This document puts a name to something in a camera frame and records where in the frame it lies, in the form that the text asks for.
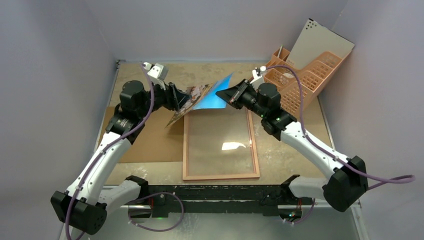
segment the table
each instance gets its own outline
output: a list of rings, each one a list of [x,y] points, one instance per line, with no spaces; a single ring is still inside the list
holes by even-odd
[[[235,84],[243,78],[248,79],[251,75],[251,70],[254,67],[263,65],[264,62],[164,64],[169,67],[166,81],[173,82],[179,88],[183,89],[193,85],[220,80],[231,72],[234,72],[231,84]],[[147,86],[147,82],[138,63],[122,63],[120,65],[109,103],[110,106],[115,106],[119,103],[119,93],[122,86],[130,80],[140,80]],[[324,143],[331,145],[331,137],[327,131],[324,115],[317,99],[305,110],[304,118],[306,128]],[[305,157],[290,146],[278,142],[274,137],[269,136],[263,131],[259,117],[254,116],[253,124],[260,168],[260,178],[257,180],[184,182],[182,180],[182,162],[147,162],[118,163],[106,184],[119,185],[130,175],[142,177],[152,185],[273,185],[281,184],[293,174],[300,174],[305,177],[323,177],[322,173]],[[320,202],[315,208],[310,219],[295,227],[282,224],[279,217],[264,217],[261,214],[186,213],[182,223],[177,228],[169,232],[159,233],[150,232],[127,224],[127,209],[120,208],[108,216],[104,226],[96,235],[90,236],[85,234],[82,240],[368,239],[359,204],[353,204],[350,210],[343,213],[332,209],[325,202]],[[178,217],[178,213],[170,213],[168,218],[139,219],[139,221],[145,226],[163,229],[172,226]],[[72,239],[75,239],[78,234],[79,232],[72,231]],[[64,230],[60,239],[66,239]]]
[[[255,67],[265,62],[249,63],[161,63],[169,68],[165,79],[173,82],[180,89],[221,80],[233,72],[230,85],[242,79],[248,79]],[[109,106],[119,103],[119,94],[127,81],[139,80],[148,88],[145,76],[138,63],[121,63]],[[318,99],[315,99],[304,111],[306,129],[317,138],[330,145],[330,137]],[[183,163],[179,162],[144,162],[118,163],[108,178],[106,185],[119,185],[130,175],[146,179],[152,185],[183,184],[219,184],[219,185],[272,185],[281,184],[293,174],[304,177],[319,178],[323,174],[305,157],[292,147],[277,141],[268,135],[261,126],[260,117],[253,116],[254,134],[259,162],[259,179],[189,181],[182,179]]]

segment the plastic storage basket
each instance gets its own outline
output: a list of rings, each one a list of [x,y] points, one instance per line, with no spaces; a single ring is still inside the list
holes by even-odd
[[[329,51],[325,51],[303,69],[295,69],[286,62],[290,52],[283,48],[279,57],[277,56],[278,52],[279,50],[274,52],[266,66],[286,65],[294,69],[302,84],[302,110],[318,96],[346,59],[346,57],[340,58]],[[270,69],[266,73],[264,81],[277,87],[278,92],[281,94],[281,107],[298,118],[301,111],[299,86],[290,71],[281,67]]]

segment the brown cardboard sheet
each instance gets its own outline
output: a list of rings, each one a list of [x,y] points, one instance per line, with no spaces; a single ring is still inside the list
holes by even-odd
[[[109,120],[114,115],[114,107],[108,107],[103,119],[100,135],[102,140]],[[134,144],[122,156],[120,163],[181,162],[183,160],[184,118],[165,128],[174,115],[164,107],[153,112]]]

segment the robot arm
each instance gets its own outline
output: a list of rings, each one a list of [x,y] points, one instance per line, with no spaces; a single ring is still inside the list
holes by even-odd
[[[172,82],[165,84],[164,79],[168,72],[166,67],[147,62],[143,66],[154,84],[150,90],[154,91],[153,111],[160,107],[178,111],[191,98],[189,94],[177,89]],[[69,225],[90,235],[100,230],[108,214],[128,202],[147,196],[149,191],[147,181],[129,176],[121,185],[102,193],[102,188],[115,165],[134,143],[144,125],[114,143],[106,151],[105,147],[136,128],[148,113],[151,104],[150,93],[136,80],[124,84],[119,98],[120,104],[115,107],[114,115],[93,157],[66,191],[56,191],[50,199],[59,220],[65,222],[72,196],[76,196]]]
[[[264,83],[262,72],[265,69],[261,67],[261,69],[253,70],[251,82],[244,79],[234,87],[216,92],[216,95],[236,109],[246,107],[260,116],[263,129],[269,135],[296,149],[324,174],[325,178],[292,176],[283,183],[289,194],[296,198],[326,200],[334,209],[344,212],[368,190],[367,178],[354,173],[306,139],[301,124],[281,108],[281,95],[276,86],[272,83]],[[358,156],[350,159],[333,150],[308,131],[305,134],[341,161],[366,173],[365,163]]]

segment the purple cable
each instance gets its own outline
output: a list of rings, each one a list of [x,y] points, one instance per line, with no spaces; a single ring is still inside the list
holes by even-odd
[[[415,181],[415,176],[414,175],[402,175],[402,176],[397,176],[397,177],[393,177],[390,179],[386,179],[386,178],[382,178],[382,177],[378,177],[378,176],[373,176],[373,175],[369,175],[366,174],[364,172],[361,172],[357,169],[355,169],[354,167],[350,166],[349,164],[347,164],[346,162],[340,160],[336,155],[332,154],[331,152],[325,150],[324,148],[322,148],[321,146],[319,146],[318,144],[316,144],[306,133],[306,129],[305,129],[305,123],[304,123],[304,116],[303,116],[303,109],[304,109],[304,98],[303,98],[303,94],[302,94],[302,83],[298,77],[298,75],[296,74],[296,72],[285,65],[275,65],[275,66],[269,66],[266,69],[274,69],[274,68],[283,68],[283,69],[287,69],[291,72],[291,74],[293,74],[293,76],[296,78],[297,81],[297,85],[299,86],[299,93],[300,93],[300,114],[299,114],[299,122],[300,122],[300,126],[302,128],[302,132],[305,135],[305,138],[317,149],[319,149],[321,152],[327,154],[328,156],[330,156],[332,159],[337,160],[337,162],[343,164],[345,167],[347,167],[348,169],[350,169],[352,172],[361,175],[363,177],[372,179],[372,180],[376,180],[379,181],[380,183],[377,183],[375,185],[372,185],[368,188],[368,190],[371,189],[375,189],[381,185],[384,184],[408,184],[411,183],[413,181]]]
[[[142,226],[142,225],[140,225],[140,224],[138,224],[138,223],[136,223],[136,222],[134,222],[132,219],[131,219],[131,216],[130,216],[130,211],[128,211],[128,218],[129,218],[129,222],[130,223],[132,223],[134,226],[136,226],[136,227],[140,227],[140,228],[142,228],[142,229],[145,229],[145,230],[149,230],[149,231],[152,231],[152,232],[166,232],[166,231],[169,231],[169,230],[172,230],[172,229],[174,229],[174,228],[176,228],[182,221],[183,221],[183,216],[184,216],[184,207],[183,207],[183,202],[181,201],[181,199],[179,199],[176,195],[174,195],[174,194],[172,194],[172,193],[169,193],[169,192],[166,192],[166,191],[163,191],[163,192],[157,192],[157,193],[153,193],[153,194],[151,194],[151,195],[148,195],[148,196],[145,196],[145,197],[142,197],[142,198],[140,198],[140,199],[137,199],[136,201],[143,201],[143,200],[146,200],[146,199],[148,199],[148,198],[151,198],[151,197],[154,197],[154,196],[157,196],[157,195],[162,195],[162,194],[165,194],[165,195],[171,195],[171,196],[173,196],[175,199],[177,199],[178,200],[178,202],[179,202],[179,205],[181,206],[181,216],[179,217],[179,219],[178,219],[178,221],[173,225],[173,226],[171,226],[171,227],[169,227],[169,228],[166,228],[166,229],[153,229],[153,228],[150,228],[150,227],[146,227],[146,226]]]
[[[310,205],[310,208],[307,211],[307,213],[305,214],[305,216],[300,218],[299,221],[293,221],[291,224],[296,225],[296,224],[300,224],[301,222],[305,221],[309,217],[309,215],[311,215],[312,210],[314,209],[314,206],[315,206],[315,198],[312,199],[312,204]]]
[[[153,111],[153,106],[154,106],[154,100],[155,100],[155,93],[153,91],[153,83],[150,79],[150,76],[147,74],[147,71],[145,70],[145,68],[140,65],[144,76],[147,79],[148,85],[150,86],[150,107],[148,109],[148,112],[146,114],[146,116],[143,118],[143,120],[140,122],[140,124],[138,124],[134,129],[132,129],[131,131],[127,132],[126,134],[120,136],[119,138],[115,139],[114,141],[112,141],[111,143],[109,143],[108,145],[106,145],[103,150],[101,152],[106,153],[106,151],[112,147],[113,145],[115,145],[117,142],[119,142],[122,139],[125,139],[126,137],[128,137],[129,135],[133,134],[135,131],[137,131],[139,128],[141,128],[145,122],[147,121],[147,119],[150,117],[150,114],[152,114]],[[90,164],[90,166],[87,168],[87,171],[85,171],[84,175],[81,177],[81,181],[79,181],[78,184],[78,189],[75,189],[75,192],[72,195],[72,198],[70,199],[70,203],[69,206],[67,207],[67,211],[66,211],[66,219],[65,219],[65,231],[66,231],[66,238],[67,240],[72,240],[71,238],[71,234],[69,231],[69,222],[71,219],[71,212],[72,212],[72,206],[74,205],[75,199],[77,198],[78,193],[80,192],[81,187],[83,186],[86,178],[89,176],[90,172],[92,171],[92,169],[94,168],[94,166],[97,164],[97,162],[99,161],[99,159],[103,156],[102,153],[99,153],[95,159],[93,160],[93,162]],[[82,232],[75,240],[80,240],[84,235],[84,232]]]

